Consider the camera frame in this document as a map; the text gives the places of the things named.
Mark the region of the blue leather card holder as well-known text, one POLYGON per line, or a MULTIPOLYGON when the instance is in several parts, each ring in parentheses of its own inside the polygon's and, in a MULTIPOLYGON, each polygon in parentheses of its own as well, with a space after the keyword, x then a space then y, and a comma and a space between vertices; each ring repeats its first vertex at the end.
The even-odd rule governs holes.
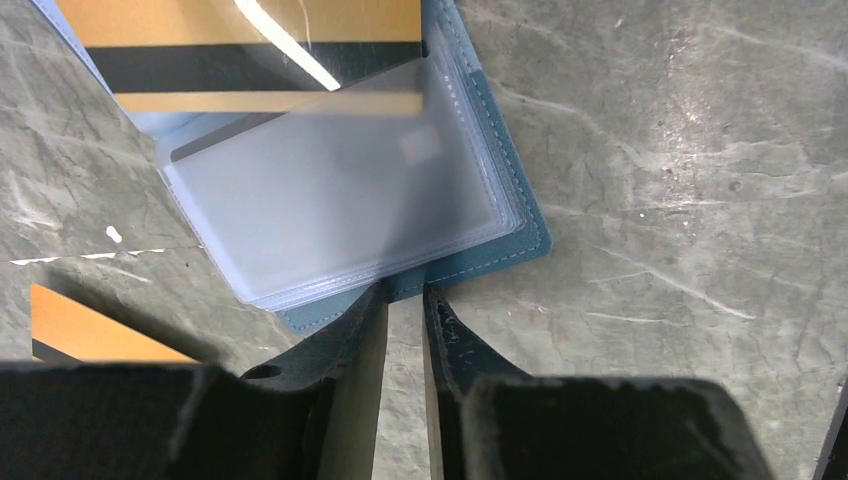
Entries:
POLYGON ((547 254, 551 235, 453 1, 422 6, 422 110, 124 110, 199 243, 243 303, 294 330, 334 321, 370 284, 391 300, 547 254))

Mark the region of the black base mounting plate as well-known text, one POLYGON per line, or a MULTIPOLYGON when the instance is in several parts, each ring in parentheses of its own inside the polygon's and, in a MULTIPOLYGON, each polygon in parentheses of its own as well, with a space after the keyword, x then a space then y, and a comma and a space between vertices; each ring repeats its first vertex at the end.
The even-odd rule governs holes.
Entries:
POLYGON ((839 399, 812 479, 847 480, 847 379, 839 384, 839 399))

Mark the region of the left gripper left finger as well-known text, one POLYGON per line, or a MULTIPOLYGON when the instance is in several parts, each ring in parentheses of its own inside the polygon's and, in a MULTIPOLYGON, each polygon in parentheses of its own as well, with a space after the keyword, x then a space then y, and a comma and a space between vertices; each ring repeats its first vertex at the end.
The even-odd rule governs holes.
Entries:
POLYGON ((5 361, 5 479, 368 479, 388 294, 241 375, 193 363, 5 361))

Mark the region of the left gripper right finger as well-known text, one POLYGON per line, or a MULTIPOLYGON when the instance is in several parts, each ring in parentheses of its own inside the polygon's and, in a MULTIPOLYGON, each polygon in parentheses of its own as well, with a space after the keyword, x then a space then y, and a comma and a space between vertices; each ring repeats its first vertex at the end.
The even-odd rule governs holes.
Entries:
POLYGON ((734 399, 697 378, 534 376, 423 293, 435 479, 769 479, 734 399))

